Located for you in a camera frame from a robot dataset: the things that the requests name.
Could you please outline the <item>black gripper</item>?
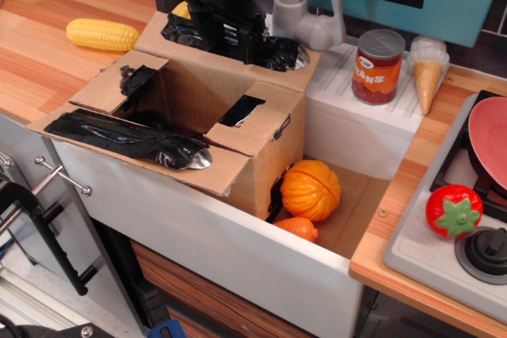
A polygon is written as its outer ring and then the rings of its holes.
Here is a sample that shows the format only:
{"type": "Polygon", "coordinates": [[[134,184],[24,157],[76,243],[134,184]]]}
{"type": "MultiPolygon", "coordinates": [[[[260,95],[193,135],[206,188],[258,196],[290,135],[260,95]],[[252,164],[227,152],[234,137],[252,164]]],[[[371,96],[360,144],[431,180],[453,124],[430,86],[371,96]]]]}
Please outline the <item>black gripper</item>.
{"type": "Polygon", "coordinates": [[[265,11],[255,0],[187,0],[187,3],[205,51],[219,46],[228,26],[237,31],[242,62],[261,63],[261,45],[266,34],[265,11]]]}

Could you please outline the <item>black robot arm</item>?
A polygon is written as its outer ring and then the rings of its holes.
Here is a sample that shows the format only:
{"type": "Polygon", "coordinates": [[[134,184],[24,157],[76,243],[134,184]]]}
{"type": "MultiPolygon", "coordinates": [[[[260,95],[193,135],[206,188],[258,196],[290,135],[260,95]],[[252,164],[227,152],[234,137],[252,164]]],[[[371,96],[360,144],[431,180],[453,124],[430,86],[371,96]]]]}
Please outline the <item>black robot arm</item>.
{"type": "Polygon", "coordinates": [[[265,12],[254,0],[155,0],[168,13],[162,36],[245,64],[260,59],[265,12]]]}

